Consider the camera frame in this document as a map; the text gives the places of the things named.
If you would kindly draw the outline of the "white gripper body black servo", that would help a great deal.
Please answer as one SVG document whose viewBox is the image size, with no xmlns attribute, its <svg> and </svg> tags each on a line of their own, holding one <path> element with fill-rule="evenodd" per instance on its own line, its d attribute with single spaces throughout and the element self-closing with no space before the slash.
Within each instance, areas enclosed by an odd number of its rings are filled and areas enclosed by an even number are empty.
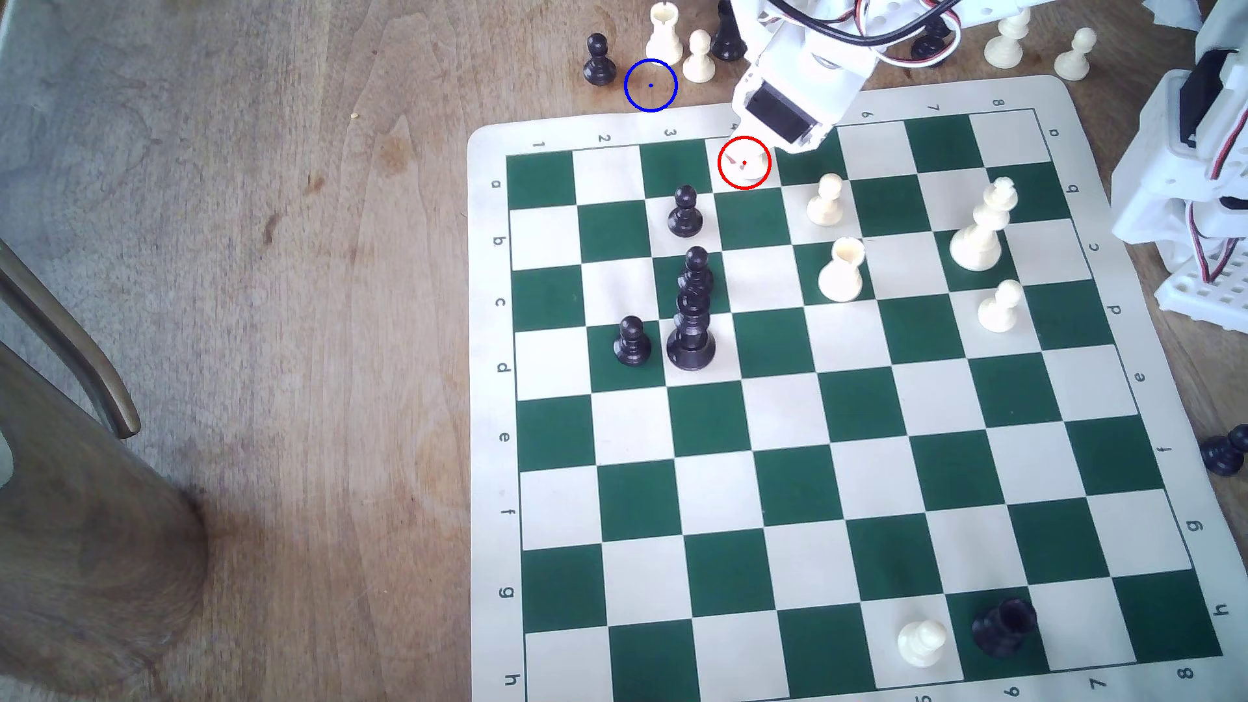
<svg viewBox="0 0 1248 702">
<path fill-rule="evenodd" d="M 801 25 L 743 21 L 750 67 L 733 94 L 735 136 L 805 152 L 844 117 L 879 62 L 879 54 Z"/>
</svg>

